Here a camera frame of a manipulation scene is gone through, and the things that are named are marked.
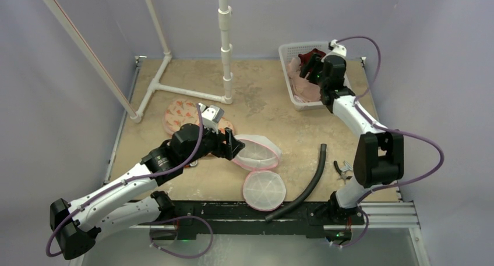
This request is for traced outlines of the beige tan bra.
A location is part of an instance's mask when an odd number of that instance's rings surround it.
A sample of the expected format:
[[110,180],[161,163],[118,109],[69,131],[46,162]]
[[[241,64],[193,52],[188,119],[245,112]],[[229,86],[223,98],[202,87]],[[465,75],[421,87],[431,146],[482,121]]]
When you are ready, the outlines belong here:
[[298,57],[292,58],[287,65],[287,75],[291,82],[294,97],[299,102],[317,102],[320,101],[319,86],[310,83],[307,79],[299,77],[301,63]]

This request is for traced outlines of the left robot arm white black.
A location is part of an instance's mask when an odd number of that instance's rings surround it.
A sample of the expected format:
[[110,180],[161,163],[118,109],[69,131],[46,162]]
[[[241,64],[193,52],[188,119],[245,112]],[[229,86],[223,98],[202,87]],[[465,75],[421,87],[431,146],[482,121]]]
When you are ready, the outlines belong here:
[[179,176],[184,166],[209,154],[234,159],[245,148],[232,130],[222,132],[205,126],[185,124],[134,167],[106,186],[72,201],[59,198],[50,205],[50,236],[46,255],[71,260],[88,252],[112,223],[109,214],[141,193],[155,189]]

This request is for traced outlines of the white mesh laundry bag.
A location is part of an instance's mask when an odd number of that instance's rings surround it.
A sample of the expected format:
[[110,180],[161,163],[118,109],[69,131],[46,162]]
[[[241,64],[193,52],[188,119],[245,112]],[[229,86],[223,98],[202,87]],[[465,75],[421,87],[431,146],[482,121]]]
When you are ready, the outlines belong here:
[[238,134],[235,138],[243,142],[245,148],[233,162],[249,171],[242,186],[243,199],[254,210],[275,210],[287,193],[281,176],[273,171],[281,161],[281,149],[261,135]]

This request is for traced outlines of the white plastic basket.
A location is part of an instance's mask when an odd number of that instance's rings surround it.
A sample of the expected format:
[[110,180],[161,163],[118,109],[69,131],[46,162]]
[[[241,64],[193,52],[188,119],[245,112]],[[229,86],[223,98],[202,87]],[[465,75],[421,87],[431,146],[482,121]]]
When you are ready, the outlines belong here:
[[331,54],[336,40],[293,42],[279,46],[278,53],[282,65],[290,100],[297,111],[324,108],[319,100],[316,86],[298,76],[301,71],[301,55],[312,52]]

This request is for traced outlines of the floral mesh laundry bag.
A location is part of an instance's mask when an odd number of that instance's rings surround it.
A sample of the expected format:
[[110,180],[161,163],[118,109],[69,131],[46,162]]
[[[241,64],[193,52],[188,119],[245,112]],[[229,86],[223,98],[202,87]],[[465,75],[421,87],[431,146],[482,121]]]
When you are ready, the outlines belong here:
[[196,104],[184,98],[173,100],[163,116],[164,130],[168,134],[173,135],[183,125],[190,123],[199,126]]

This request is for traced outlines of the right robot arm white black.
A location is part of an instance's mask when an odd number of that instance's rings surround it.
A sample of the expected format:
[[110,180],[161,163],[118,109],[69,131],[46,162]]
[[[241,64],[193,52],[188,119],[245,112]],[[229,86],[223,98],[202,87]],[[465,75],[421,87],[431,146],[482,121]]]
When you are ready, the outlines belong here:
[[344,84],[346,68],[342,56],[313,53],[303,61],[299,74],[319,86],[322,104],[359,138],[354,175],[330,196],[325,209],[329,220],[336,224],[356,214],[364,194],[390,185],[404,174],[403,135],[385,130],[362,108],[355,93]]

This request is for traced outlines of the red adjustable wrench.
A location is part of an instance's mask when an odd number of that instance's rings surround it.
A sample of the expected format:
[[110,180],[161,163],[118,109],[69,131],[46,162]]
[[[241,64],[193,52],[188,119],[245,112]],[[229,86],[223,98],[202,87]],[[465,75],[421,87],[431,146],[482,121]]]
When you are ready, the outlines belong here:
[[185,168],[196,167],[197,165],[198,165],[198,160],[195,160],[195,161],[185,165]]

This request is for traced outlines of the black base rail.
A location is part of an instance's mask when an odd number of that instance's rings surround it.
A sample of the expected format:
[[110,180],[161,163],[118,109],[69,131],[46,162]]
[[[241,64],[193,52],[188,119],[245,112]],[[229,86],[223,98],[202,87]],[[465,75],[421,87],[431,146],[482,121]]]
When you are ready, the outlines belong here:
[[335,231],[365,225],[362,212],[340,218],[329,216],[326,202],[306,201],[279,219],[265,220],[268,212],[257,211],[244,201],[177,200],[168,211],[160,211],[163,225],[178,218],[175,227],[179,240],[193,240],[197,235],[302,235],[310,239],[334,236]]

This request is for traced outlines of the white pvc pipe rack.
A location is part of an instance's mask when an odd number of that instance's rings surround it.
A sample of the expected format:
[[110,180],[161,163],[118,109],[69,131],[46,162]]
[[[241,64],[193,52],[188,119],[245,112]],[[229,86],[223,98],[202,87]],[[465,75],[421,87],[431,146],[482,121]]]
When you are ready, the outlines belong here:
[[68,14],[64,11],[63,7],[57,0],[42,0],[48,7],[50,12],[59,21],[64,30],[68,33],[69,37],[73,40],[76,46],[79,48],[81,53],[86,57],[94,70],[101,77],[105,85],[111,90],[115,98],[123,106],[126,113],[130,116],[131,120],[139,123],[144,117],[144,112],[151,100],[153,94],[156,91],[166,91],[169,93],[186,95],[190,97],[195,97],[199,99],[205,99],[215,102],[220,102],[223,104],[232,104],[232,81],[234,75],[231,71],[231,55],[232,55],[232,44],[230,40],[230,27],[231,27],[231,16],[232,7],[229,6],[228,0],[218,0],[218,26],[221,34],[221,62],[223,66],[223,89],[224,95],[214,95],[208,93],[201,93],[199,91],[187,90],[184,88],[178,88],[173,86],[168,86],[160,83],[160,80],[172,60],[172,53],[165,40],[165,35],[163,32],[163,27],[157,17],[156,9],[153,5],[152,0],[144,0],[151,16],[154,28],[160,40],[160,44],[163,49],[164,57],[161,61],[161,65],[158,68],[155,76],[152,78],[150,84],[147,87],[146,93],[138,107],[134,109],[129,100],[123,95],[123,92],[117,86],[114,79],[111,77],[108,70],[104,67],[103,63],[99,60],[96,53],[90,47],[89,43],[82,36],[81,32],[75,26],[73,21],[71,21]]

